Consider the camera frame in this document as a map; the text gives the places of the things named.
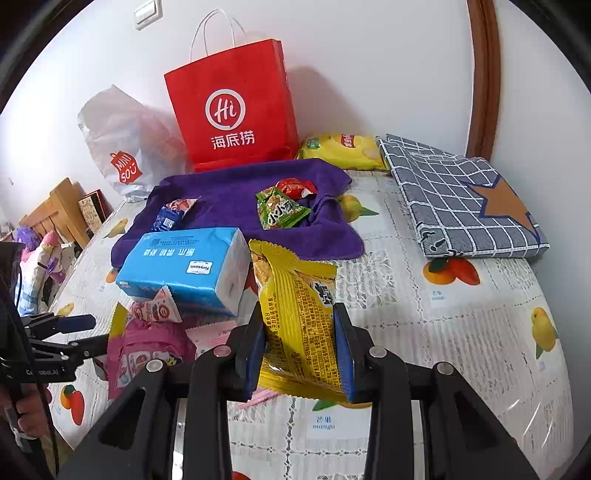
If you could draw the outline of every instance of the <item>blue tissue pack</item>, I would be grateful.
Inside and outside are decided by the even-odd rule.
[[[238,228],[150,232],[129,253],[116,283],[142,300],[168,285],[181,310],[237,315],[250,263]]]

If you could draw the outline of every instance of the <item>gray plaid cloth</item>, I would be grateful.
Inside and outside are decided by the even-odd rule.
[[[376,143],[427,257],[533,257],[550,247],[529,213],[530,228],[509,215],[485,214],[486,199],[470,185],[493,188],[501,176],[483,158],[452,155],[395,135],[376,137]]]

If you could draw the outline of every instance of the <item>bedsheet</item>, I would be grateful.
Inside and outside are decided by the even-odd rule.
[[[532,336],[532,322],[543,317],[553,326],[540,285],[523,259],[469,259],[435,273],[415,240],[414,229],[394,178],[384,172],[349,172],[347,200],[364,207],[351,225],[366,253],[336,261],[336,300],[344,302],[354,325],[364,327],[376,345],[404,361],[431,367],[452,363],[515,438],[534,469],[545,479],[570,456],[573,412],[568,373],[558,338],[548,343]],[[91,313],[93,331],[57,335],[53,341],[106,333],[117,301],[129,306],[115,283],[107,283],[109,254],[121,230],[144,202],[124,203],[105,222],[77,260],[52,310],[72,302],[72,314]],[[248,321],[256,295],[245,290],[235,319]],[[207,315],[200,323],[227,320]],[[106,382],[86,361],[73,383],[83,393],[81,426],[59,402],[64,384],[50,386],[51,411],[72,447],[107,406]],[[370,408],[331,406],[280,395],[238,409],[229,403],[232,465],[251,480],[271,478],[361,480],[367,452]],[[178,419],[173,478],[181,478],[183,409]],[[423,434],[418,402],[413,402],[415,478],[424,478]]]

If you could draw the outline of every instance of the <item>yellow snack bag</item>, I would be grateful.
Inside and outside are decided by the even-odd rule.
[[[389,170],[372,137],[324,134],[304,140],[297,158],[321,158],[351,170]]]
[[[346,401],[335,350],[336,267],[300,260],[279,245],[259,240],[248,245],[267,327],[259,387]]]

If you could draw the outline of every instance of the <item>green snack packet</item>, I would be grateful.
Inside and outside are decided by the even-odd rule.
[[[255,196],[264,230],[290,228],[310,213],[308,207],[294,202],[277,187],[269,187]]]

